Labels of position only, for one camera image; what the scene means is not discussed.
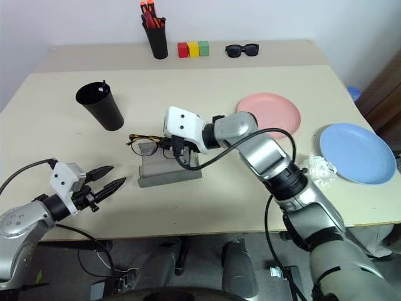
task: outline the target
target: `table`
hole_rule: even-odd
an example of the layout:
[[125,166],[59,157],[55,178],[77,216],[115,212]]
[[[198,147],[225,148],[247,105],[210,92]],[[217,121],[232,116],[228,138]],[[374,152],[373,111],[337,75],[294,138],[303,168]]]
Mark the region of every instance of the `table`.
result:
[[[269,196],[263,185],[232,152],[203,170],[203,178],[158,187],[139,188],[141,158],[125,145],[130,133],[161,135],[171,105],[196,112],[205,120],[229,115],[238,102],[255,92],[273,92],[300,110],[294,134],[298,162],[319,154],[318,139],[330,124],[370,126],[354,106],[346,88],[310,41],[260,41],[256,57],[230,59],[224,46],[210,42],[211,55],[179,59],[175,45],[166,60],[152,58],[148,45],[91,45],[53,48],[30,74],[1,115],[2,181],[31,162],[55,157],[76,162],[84,170],[113,164],[114,170],[93,183],[94,190],[123,176],[126,183],[112,197],[63,223],[97,238],[263,231]],[[107,132],[75,101],[76,91],[106,80],[125,119]],[[279,143],[290,151],[289,142]],[[200,155],[204,162],[210,155]],[[26,171],[5,190],[0,212],[31,201],[49,187],[46,166]],[[381,186],[363,186],[338,178],[323,192],[347,226],[401,221],[401,177]],[[274,204],[269,229],[284,230]],[[46,240],[82,239],[65,230],[51,230]]]

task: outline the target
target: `pink plate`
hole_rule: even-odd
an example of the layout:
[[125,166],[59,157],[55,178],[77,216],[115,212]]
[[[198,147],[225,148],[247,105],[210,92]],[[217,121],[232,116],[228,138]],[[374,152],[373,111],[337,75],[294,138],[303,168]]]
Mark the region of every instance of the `pink plate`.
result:
[[[273,93],[255,93],[245,97],[238,104],[237,112],[252,113],[258,121],[259,130],[279,127],[290,134],[301,124],[301,115],[287,98]],[[283,138],[281,133],[269,133],[273,138]]]

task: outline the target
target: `eyeglasses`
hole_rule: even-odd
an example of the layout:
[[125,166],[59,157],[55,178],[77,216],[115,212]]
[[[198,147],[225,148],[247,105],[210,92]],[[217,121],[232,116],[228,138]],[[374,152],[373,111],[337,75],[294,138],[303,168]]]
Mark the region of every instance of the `eyeglasses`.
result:
[[130,134],[129,139],[130,142],[127,142],[126,145],[130,145],[132,151],[138,156],[151,156],[156,153],[157,149],[160,147],[166,159],[175,159],[171,150],[172,144],[170,138]]
[[228,45],[226,46],[226,52],[230,58],[237,58],[242,52],[245,52],[247,56],[256,56],[259,53],[259,44]]

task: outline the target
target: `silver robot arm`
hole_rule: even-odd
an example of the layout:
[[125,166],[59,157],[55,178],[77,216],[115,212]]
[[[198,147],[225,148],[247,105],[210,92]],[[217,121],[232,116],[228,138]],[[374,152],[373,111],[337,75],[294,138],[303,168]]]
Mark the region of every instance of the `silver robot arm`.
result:
[[[169,108],[164,125],[167,137],[191,141],[201,152],[230,147],[257,130],[256,119],[247,112],[219,116],[208,124],[176,107]],[[294,242],[310,252],[314,300],[399,300],[361,249],[346,239],[339,212],[274,139],[257,135],[236,149],[274,196]]]
[[124,183],[125,178],[115,180],[98,193],[86,185],[112,169],[113,166],[104,166],[85,173],[75,163],[57,162],[50,179],[56,194],[42,194],[0,216],[0,292],[23,287],[38,241],[57,221],[76,215],[86,207],[97,211],[96,204]]

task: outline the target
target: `plate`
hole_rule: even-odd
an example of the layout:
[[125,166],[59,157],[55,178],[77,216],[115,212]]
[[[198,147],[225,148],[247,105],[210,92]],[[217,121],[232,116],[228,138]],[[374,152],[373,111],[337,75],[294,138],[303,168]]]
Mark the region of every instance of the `plate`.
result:
[[388,145],[374,132],[355,124],[334,124],[320,136],[321,153],[345,179],[379,185],[393,177],[397,164]]
[[[255,93],[242,99],[237,112],[252,113],[258,121],[259,130],[279,127],[290,134],[301,124],[301,114],[287,98],[273,93]],[[269,133],[273,138],[285,137],[282,133]]]

